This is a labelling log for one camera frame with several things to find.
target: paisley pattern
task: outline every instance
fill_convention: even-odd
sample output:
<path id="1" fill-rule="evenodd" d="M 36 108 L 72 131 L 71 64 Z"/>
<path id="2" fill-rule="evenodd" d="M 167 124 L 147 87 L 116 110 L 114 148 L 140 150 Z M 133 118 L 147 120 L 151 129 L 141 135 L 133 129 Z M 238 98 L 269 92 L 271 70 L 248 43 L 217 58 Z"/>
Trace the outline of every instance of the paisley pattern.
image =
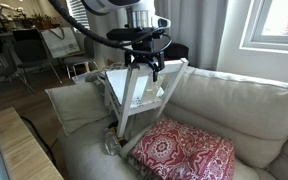
<path id="1" fill-rule="evenodd" d="M 230 180 L 234 153 L 229 139 L 163 118 L 144 134 L 132 156 L 161 179 Z"/>

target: window frame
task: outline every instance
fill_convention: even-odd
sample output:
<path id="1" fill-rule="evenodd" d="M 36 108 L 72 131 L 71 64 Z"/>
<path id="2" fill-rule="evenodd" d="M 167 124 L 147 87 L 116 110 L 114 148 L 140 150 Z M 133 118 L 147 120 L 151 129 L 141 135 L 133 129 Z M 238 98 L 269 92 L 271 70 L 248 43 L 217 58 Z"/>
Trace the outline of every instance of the window frame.
<path id="1" fill-rule="evenodd" d="M 89 23 L 89 20 L 88 20 L 88 17 L 87 17 L 87 11 L 84 7 L 84 5 L 82 4 L 82 2 L 80 0 L 66 0 L 66 5 L 67 5 L 67 8 L 68 8 L 68 12 L 69 14 L 75 18 L 77 20 L 77 22 L 81 23 L 82 25 L 84 25 L 87 29 L 90 29 L 90 23 Z M 79 10 L 82 10 L 84 12 L 82 13 L 79 13 L 78 15 L 81 15 L 83 17 L 77 17 L 74 10 L 73 10 L 73 7 L 75 9 L 79 9 Z"/>
<path id="2" fill-rule="evenodd" d="M 288 36 L 262 35 L 272 0 L 252 0 L 240 49 L 288 53 Z"/>

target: wooden shelf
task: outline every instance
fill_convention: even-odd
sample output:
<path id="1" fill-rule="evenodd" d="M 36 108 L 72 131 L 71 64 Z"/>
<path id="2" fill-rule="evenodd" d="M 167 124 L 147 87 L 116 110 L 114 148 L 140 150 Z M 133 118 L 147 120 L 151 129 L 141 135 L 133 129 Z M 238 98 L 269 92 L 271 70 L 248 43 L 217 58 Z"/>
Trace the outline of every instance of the wooden shelf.
<path id="1" fill-rule="evenodd" d="M 63 179 L 13 108 L 0 112 L 0 150 L 11 179 Z"/>

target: wooden surface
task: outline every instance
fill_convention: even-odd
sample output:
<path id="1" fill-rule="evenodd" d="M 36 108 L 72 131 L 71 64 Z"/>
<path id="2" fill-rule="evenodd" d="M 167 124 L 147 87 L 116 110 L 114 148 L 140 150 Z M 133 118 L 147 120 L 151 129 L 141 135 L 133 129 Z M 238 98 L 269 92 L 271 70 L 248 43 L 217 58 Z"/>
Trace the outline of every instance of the wooden surface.
<path id="1" fill-rule="evenodd" d="M 66 71 L 61 72 L 59 66 L 55 66 L 55 68 L 63 84 L 58 82 L 50 68 L 44 68 L 44 72 L 28 72 L 32 87 L 37 92 L 36 94 L 29 92 L 19 79 L 13 79 L 12 82 L 0 82 L 0 109 L 14 107 L 19 115 L 29 118 L 49 146 L 52 146 L 56 141 L 57 133 L 62 125 L 45 89 L 74 84 L 71 79 L 68 79 Z M 52 152 L 56 159 L 58 171 L 64 179 L 69 180 L 63 150 L 59 141 L 52 146 Z"/>
<path id="2" fill-rule="evenodd" d="M 13 108 L 0 112 L 0 149 L 11 179 L 63 179 Z"/>

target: gray curtain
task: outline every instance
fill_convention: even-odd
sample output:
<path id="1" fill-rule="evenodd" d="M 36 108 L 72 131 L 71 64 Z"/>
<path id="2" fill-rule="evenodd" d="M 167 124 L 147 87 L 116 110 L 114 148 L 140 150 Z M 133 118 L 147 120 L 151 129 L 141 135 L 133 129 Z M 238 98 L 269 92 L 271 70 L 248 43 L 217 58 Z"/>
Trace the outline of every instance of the gray curtain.
<path id="1" fill-rule="evenodd" d="M 227 0 L 156 0 L 155 7 L 171 20 L 173 42 L 189 47 L 190 64 L 216 70 Z"/>

